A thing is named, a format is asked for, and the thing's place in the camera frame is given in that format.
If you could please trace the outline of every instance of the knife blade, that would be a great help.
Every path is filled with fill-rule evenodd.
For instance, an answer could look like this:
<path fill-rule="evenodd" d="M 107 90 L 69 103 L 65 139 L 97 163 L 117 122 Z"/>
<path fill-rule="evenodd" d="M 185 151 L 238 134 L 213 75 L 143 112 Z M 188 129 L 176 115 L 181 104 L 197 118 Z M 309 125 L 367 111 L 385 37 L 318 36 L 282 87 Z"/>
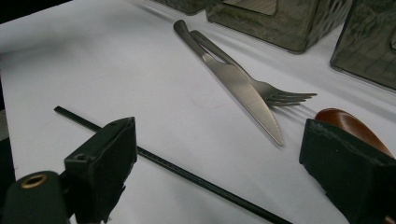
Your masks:
<path fill-rule="evenodd" d="M 244 106 L 265 131 L 281 146 L 283 137 L 268 105 L 256 92 L 248 79 L 233 64 L 221 63 L 199 45 L 191 36 L 186 22 L 174 24 L 176 33 L 199 56 L 206 66 L 215 74 L 227 90 Z"/>

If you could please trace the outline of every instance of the white tabletop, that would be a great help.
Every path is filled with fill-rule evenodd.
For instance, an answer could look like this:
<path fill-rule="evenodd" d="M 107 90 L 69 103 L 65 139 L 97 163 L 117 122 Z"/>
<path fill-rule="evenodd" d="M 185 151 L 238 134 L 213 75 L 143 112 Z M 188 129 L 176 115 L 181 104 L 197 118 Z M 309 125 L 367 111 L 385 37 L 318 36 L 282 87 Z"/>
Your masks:
<path fill-rule="evenodd" d="M 316 92 L 273 109 L 279 147 L 173 30 L 184 20 L 253 77 Z M 0 25 L 0 68 L 16 176 L 64 169 L 98 125 L 136 118 L 138 145 L 297 224 L 346 223 L 298 162 L 306 119 L 343 109 L 396 154 L 396 94 L 332 70 L 342 27 L 302 55 L 145 0 L 84 0 Z M 139 157 L 110 223 L 269 223 Z"/>

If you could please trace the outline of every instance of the knife handle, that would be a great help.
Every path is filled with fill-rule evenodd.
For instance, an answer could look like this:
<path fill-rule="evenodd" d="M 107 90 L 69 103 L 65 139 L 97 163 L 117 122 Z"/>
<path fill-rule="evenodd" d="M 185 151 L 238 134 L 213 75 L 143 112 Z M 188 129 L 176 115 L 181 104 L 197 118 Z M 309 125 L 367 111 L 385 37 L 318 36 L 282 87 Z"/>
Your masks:
<path fill-rule="evenodd" d="M 192 38 L 186 22 L 183 20 L 175 22 L 174 29 L 181 39 L 183 39 L 183 41 L 186 42 L 186 44 L 189 45 L 190 48 L 201 58 L 201 60 L 205 61 L 205 58 L 210 56 L 207 51 L 197 44 L 197 42 Z"/>

